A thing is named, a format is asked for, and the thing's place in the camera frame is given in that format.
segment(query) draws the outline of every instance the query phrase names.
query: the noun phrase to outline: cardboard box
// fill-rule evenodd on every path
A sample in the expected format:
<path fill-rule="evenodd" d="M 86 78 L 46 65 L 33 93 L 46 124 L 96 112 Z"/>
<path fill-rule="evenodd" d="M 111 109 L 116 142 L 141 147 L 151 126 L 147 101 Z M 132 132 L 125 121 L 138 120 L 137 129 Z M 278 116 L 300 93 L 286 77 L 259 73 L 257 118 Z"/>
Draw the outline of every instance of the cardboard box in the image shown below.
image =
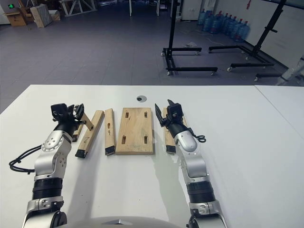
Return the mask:
<path fill-rule="evenodd" d="M 17 12 L 5 13 L 4 15 L 8 18 L 12 27 L 27 25 L 26 20 L 23 14 L 20 13 L 19 9 Z"/>
<path fill-rule="evenodd" d="M 51 15 L 53 21 L 60 20 L 60 12 L 58 10 L 49 10 L 48 12 Z"/>
<path fill-rule="evenodd" d="M 44 28 L 53 21 L 48 12 L 48 7 L 45 4 L 31 7 L 30 11 L 32 12 L 34 22 L 37 24 L 38 28 Z"/>

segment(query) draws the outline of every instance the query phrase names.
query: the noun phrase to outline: wooden plank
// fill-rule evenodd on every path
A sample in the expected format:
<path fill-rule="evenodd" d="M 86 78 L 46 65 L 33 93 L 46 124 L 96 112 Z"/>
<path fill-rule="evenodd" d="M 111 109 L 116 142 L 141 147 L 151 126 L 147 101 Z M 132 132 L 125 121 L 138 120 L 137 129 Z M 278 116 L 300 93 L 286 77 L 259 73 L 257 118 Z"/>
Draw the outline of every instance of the wooden plank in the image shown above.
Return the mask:
<path fill-rule="evenodd" d="M 78 129 L 74 131 L 73 137 L 72 137 L 73 142 L 77 142 L 83 126 L 84 126 L 83 124 L 79 125 Z"/>
<path fill-rule="evenodd" d="M 153 154 L 151 108 L 123 108 L 116 154 Z"/>
<path fill-rule="evenodd" d="M 162 110 L 163 117 L 166 117 L 166 114 L 167 114 L 167 108 L 163 108 L 163 110 Z M 184 125 L 187 126 L 186 118 L 184 116 L 183 116 L 182 121 L 183 121 Z M 166 152 L 175 154 L 176 149 L 175 149 L 174 139 L 166 127 L 164 127 L 163 129 L 164 129 L 164 133 L 165 133 Z"/>
<path fill-rule="evenodd" d="M 93 145 L 94 138 L 98 133 L 98 129 L 100 127 L 103 116 L 104 116 L 103 111 L 97 110 L 95 112 L 93 119 L 92 119 L 93 129 L 86 130 L 85 135 L 82 138 L 81 143 L 78 147 L 78 150 L 75 154 L 76 157 L 85 158 L 87 153 L 90 152 L 92 145 Z"/>
<path fill-rule="evenodd" d="M 114 120 L 113 109 L 107 109 L 104 116 L 105 127 L 105 154 L 110 155 L 115 153 L 115 134 L 114 134 Z"/>
<path fill-rule="evenodd" d="M 87 128 L 88 128 L 89 130 L 92 130 L 92 129 L 93 129 L 94 126 L 93 126 L 92 122 L 90 121 L 90 119 L 86 116 L 85 113 L 83 113 L 83 115 L 82 115 L 82 117 L 81 117 L 81 120 L 82 120 L 82 121 L 86 121 L 86 126 L 87 126 Z M 77 142 L 78 137 L 79 137 L 79 135 L 80 135 L 80 133 L 81 133 L 82 128 L 83 128 L 83 124 L 82 124 L 82 125 L 79 125 L 78 129 L 74 131 L 73 137 L 72 137 L 72 141 L 73 141 L 73 142 Z"/>
<path fill-rule="evenodd" d="M 21 0 L 18 0 L 18 3 L 20 5 L 20 7 L 23 7 L 23 8 L 25 7 L 24 4 L 23 4 L 23 2 Z"/>

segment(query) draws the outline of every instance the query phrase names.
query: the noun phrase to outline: wooden stick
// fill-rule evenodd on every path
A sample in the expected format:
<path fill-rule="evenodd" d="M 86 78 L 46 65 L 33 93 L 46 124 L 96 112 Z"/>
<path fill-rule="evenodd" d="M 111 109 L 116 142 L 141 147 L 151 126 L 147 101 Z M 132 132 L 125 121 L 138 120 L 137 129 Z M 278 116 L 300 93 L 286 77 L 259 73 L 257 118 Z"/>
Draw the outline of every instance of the wooden stick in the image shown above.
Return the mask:
<path fill-rule="evenodd" d="M 114 120 L 113 109 L 105 111 L 105 154 L 110 155 L 115 153 L 115 134 L 114 134 Z"/>
<path fill-rule="evenodd" d="M 163 113 L 162 114 L 163 117 L 166 117 L 167 108 L 163 108 L 162 113 Z M 182 121 L 183 121 L 184 125 L 187 127 L 186 118 L 184 116 L 182 118 Z M 165 144 L 166 144 L 167 153 L 175 154 L 176 148 L 175 148 L 174 139 L 172 138 L 171 133 L 169 132 L 169 130 L 166 127 L 164 127 L 164 133 L 165 133 Z"/>
<path fill-rule="evenodd" d="M 93 124 L 92 122 L 90 121 L 90 119 L 86 116 L 86 114 L 84 113 L 81 117 L 81 120 L 82 121 L 85 121 L 86 123 L 86 126 L 89 130 L 92 130 L 93 129 Z M 73 133 L 73 138 L 72 138 L 72 141 L 73 142 L 77 142 L 78 138 L 79 138 L 79 135 L 81 133 L 81 130 L 83 128 L 83 124 L 79 125 L 78 129 L 74 131 Z"/>
<path fill-rule="evenodd" d="M 24 4 L 23 4 L 23 2 L 22 2 L 22 0 L 18 0 L 18 3 L 20 5 L 20 7 L 25 7 Z"/>
<path fill-rule="evenodd" d="M 73 137 L 72 137 L 73 142 L 77 142 L 83 126 L 84 126 L 83 124 L 79 125 L 78 129 L 74 131 Z"/>
<path fill-rule="evenodd" d="M 92 122 L 90 121 L 90 119 L 86 116 L 86 114 L 84 113 L 81 117 L 81 120 L 85 121 L 86 123 L 86 126 L 89 130 L 92 130 L 93 129 L 93 124 Z"/>
<path fill-rule="evenodd" d="M 91 150 L 94 138 L 98 133 L 98 129 L 101 125 L 101 121 L 102 121 L 103 116 L 104 116 L 103 111 L 97 110 L 95 112 L 95 114 L 93 116 L 93 119 L 92 119 L 93 129 L 92 130 L 89 130 L 89 129 L 86 130 L 85 135 L 82 138 L 81 143 L 78 147 L 78 150 L 75 154 L 76 157 L 85 158 L 87 153 Z"/>

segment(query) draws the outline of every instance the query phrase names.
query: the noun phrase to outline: black plastic end cap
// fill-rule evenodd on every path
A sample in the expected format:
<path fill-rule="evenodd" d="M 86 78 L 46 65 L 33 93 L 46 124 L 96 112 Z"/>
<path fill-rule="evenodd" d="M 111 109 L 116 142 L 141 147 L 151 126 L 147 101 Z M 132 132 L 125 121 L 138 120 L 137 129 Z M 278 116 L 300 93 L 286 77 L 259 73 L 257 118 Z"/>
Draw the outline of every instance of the black plastic end cap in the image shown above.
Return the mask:
<path fill-rule="evenodd" d="M 85 158 L 86 157 L 86 151 L 85 150 L 77 150 L 75 157 L 78 158 Z"/>
<path fill-rule="evenodd" d="M 53 216 L 50 227 L 59 227 L 67 224 L 67 215 L 64 212 L 58 211 Z"/>
<path fill-rule="evenodd" d="M 166 151 L 167 151 L 167 153 L 174 153 L 174 154 L 176 154 L 176 148 L 175 148 L 175 146 L 166 145 Z"/>
<path fill-rule="evenodd" d="M 108 148 L 105 149 L 105 154 L 106 155 L 111 155 L 115 153 L 115 146 L 110 146 Z"/>

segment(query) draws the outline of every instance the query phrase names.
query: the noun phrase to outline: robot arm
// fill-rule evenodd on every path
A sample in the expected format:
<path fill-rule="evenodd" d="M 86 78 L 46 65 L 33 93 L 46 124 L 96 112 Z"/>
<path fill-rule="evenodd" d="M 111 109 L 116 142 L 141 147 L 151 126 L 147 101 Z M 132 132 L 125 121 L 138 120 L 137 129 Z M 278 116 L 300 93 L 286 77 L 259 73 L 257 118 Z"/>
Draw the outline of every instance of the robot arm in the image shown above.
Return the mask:
<path fill-rule="evenodd" d="M 67 217 L 60 211 L 62 181 L 71 150 L 73 132 L 80 124 L 83 104 L 67 107 L 65 104 L 51 106 L 54 121 L 58 125 L 42 144 L 42 152 L 35 161 L 35 178 L 32 200 L 28 202 L 23 228 L 53 228 L 67 223 Z"/>
<path fill-rule="evenodd" d="M 161 111 L 156 104 L 155 110 L 161 126 L 168 128 L 174 138 L 177 153 L 181 158 L 181 169 L 190 198 L 189 227 L 226 228 L 227 225 L 219 202 L 215 199 L 206 163 L 196 139 L 203 138 L 204 141 L 201 142 L 205 142 L 205 138 L 195 136 L 192 130 L 183 124 L 181 105 L 168 101 L 166 118 L 162 118 Z"/>

